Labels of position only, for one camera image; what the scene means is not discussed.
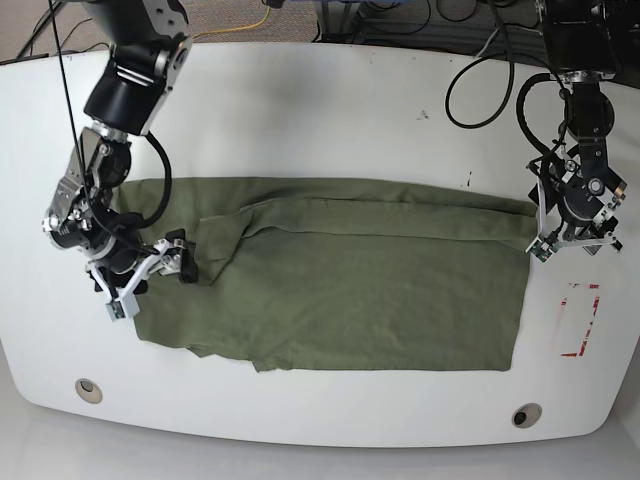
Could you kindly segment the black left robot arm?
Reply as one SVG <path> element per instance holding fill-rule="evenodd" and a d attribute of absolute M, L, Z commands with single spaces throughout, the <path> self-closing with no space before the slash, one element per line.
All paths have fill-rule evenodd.
<path fill-rule="evenodd" d="M 516 99 L 516 118 L 539 152 L 529 170 L 537 184 L 529 197 L 537 205 L 538 231 L 526 251 L 547 261 L 561 249 L 579 247 L 596 254 L 604 245 L 621 250 L 615 211 L 626 182 L 610 165 L 607 137 L 615 112 L 601 83 L 621 71 L 614 41 L 617 1 L 539 1 L 536 4 L 546 48 L 546 72 L 528 78 Z M 563 119 L 552 146 L 529 128 L 525 101 L 537 85 L 556 82 Z"/>

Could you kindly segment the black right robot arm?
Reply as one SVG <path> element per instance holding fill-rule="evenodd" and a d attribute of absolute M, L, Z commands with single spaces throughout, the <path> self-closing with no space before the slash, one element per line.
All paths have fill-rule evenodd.
<path fill-rule="evenodd" d="M 161 219 L 172 193 L 170 160 L 150 126 L 193 40 L 178 1 L 87 1 L 84 8 L 111 42 L 109 59 L 84 108 L 93 123 L 73 134 L 69 163 L 42 227 L 57 248 L 87 257 L 86 271 L 105 295 L 111 319 L 132 319 L 152 275 L 176 275 L 183 283 L 198 279 L 194 245 L 184 230 L 170 231 L 152 245 L 140 236 Z M 164 169 L 160 201 L 149 216 L 111 206 L 131 169 L 132 136 L 148 141 Z"/>

